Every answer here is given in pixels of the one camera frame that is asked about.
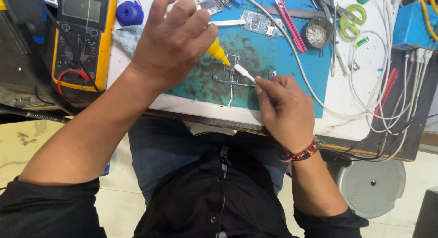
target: blue repair mat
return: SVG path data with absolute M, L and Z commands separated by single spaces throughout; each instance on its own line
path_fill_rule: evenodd
M 255 1 L 264 6 L 275 6 L 274 0 Z M 211 21 L 236 20 L 239 19 L 244 10 L 257 12 L 257 7 L 247 3 L 246 0 L 239 6 L 231 1 L 229 4 L 232 6 L 231 9 L 225 6 L 223 11 L 211 16 Z M 285 5 L 290 9 L 316 10 L 310 0 L 287 0 Z M 299 32 L 308 21 L 304 18 L 293 18 Z M 218 39 L 228 54 L 240 56 L 240 64 L 252 76 L 268 78 L 269 70 L 276 70 L 279 75 L 292 75 L 301 89 L 306 94 L 311 95 L 286 38 L 275 39 L 243 30 L 240 26 L 227 26 L 219 27 Z M 297 51 L 304 73 L 306 73 L 315 94 L 322 102 L 326 97 L 332 49 L 332 43 L 330 43 L 320 50 L 306 50 L 303 53 Z M 229 71 L 224 70 L 224 64 L 211 55 L 205 54 L 181 84 L 165 91 L 165 93 L 189 99 L 198 98 L 200 101 L 226 106 L 231 98 L 230 85 L 214 81 L 212 79 L 214 74 L 219 80 L 229 80 Z M 248 78 L 241 76 L 239 83 L 253 84 Z M 231 106 L 260 110 L 254 87 L 233 85 Z M 315 100 L 314 109 L 315 117 L 321 118 L 323 108 Z

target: yellow bottle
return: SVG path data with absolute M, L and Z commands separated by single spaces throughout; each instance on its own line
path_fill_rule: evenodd
M 214 56 L 216 59 L 221 60 L 227 66 L 230 66 L 227 56 L 225 56 L 225 52 L 223 51 L 222 47 L 220 47 L 219 45 L 218 38 L 215 39 L 213 44 L 208 48 L 208 50 L 205 53 Z

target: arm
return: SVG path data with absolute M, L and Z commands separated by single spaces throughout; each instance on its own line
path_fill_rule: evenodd
M 192 0 L 154 0 L 134 58 L 113 86 L 36 152 L 19 180 L 71 185 L 97 178 L 135 120 L 166 89 L 179 84 L 217 35 Z
M 302 151 L 313 140 L 312 98 L 301 91 L 291 76 L 256 78 L 256 83 L 261 116 L 268 131 L 291 152 Z M 319 152 L 292 162 L 292 193 L 295 207 L 309 215 L 331 217 L 348 209 Z

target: blue power supply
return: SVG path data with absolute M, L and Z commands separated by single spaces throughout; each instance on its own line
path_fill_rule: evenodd
M 430 18 L 430 26 L 437 33 L 438 16 L 432 6 L 426 5 Z M 424 22 L 421 4 L 413 2 L 399 9 L 396 25 L 392 34 L 392 47 L 399 50 L 410 50 L 415 48 L 437 49 L 437 43 L 429 33 Z

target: white desk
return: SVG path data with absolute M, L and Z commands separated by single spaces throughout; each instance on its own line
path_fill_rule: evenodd
M 119 0 L 118 3 L 120 4 L 124 1 L 127 0 Z M 153 0 L 140 1 L 145 11 L 146 22 Z M 393 12 L 392 27 L 394 27 L 397 17 L 399 2 L 400 0 L 396 0 L 395 4 L 391 7 L 391 11 Z M 356 0 L 338 0 L 338 3 L 345 8 L 348 5 L 357 2 Z M 380 33 L 384 39 L 386 39 L 385 27 L 382 21 L 382 0 L 370 0 L 364 4 L 363 7 L 367 12 L 367 20 L 364 25 L 358 26 L 358 28 L 360 30 L 374 30 Z M 120 27 L 121 26 L 116 21 L 114 30 Z M 356 90 L 359 92 L 359 96 L 364 101 L 368 100 L 369 92 L 372 90 L 375 82 L 377 81 L 377 77 L 379 75 L 377 69 L 382 67 L 382 61 L 384 58 L 384 48 L 378 37 L 373 34 L 366 34 L 366 36 L 370 38 L 370 41 L 356 50 L 355 58 L 356 62 L 360 66 L 360 70 L 353 74 Z M 349 59 L 349 54 L 351 54 L 349 50 L 350 42 L 345 40 L 339 31 L 336 40 L 339 41 L 339 45 L 346 60 Z M 108 73 L 108 87 L 114 83 L 114 81 L 130 62 L 130 58 L 122 51 L 121 46 L 118 44 L 114 43 L 112 45 L 111 55 Z M 294 56 L 291 56 L 291 61 L 296 61 Z M 351 95 L 348 78 L 342 74 L 342 70 L 338 61 L 336 61 L 335 77 L 332 78 L 330 77 L 329 73 L 327 73 L 327 78 L 328 83 L 325 105 L 342 114 L 356 114 L 360 112 L 358 103 Z M 217 104 L 186 99 L 168 94 L 161 94 L 152 103 L 150 108 L 207 118 L 262 125 L 258 110 L 227 106 L 221 107 L 221 105 Z M 340 139 L 358 141 L 365 138 L 369 131 L 370 129 L 365 118 L 354 120 L 339 118 L 324 110 L 323 117 L 316 119 L 314 133 Z

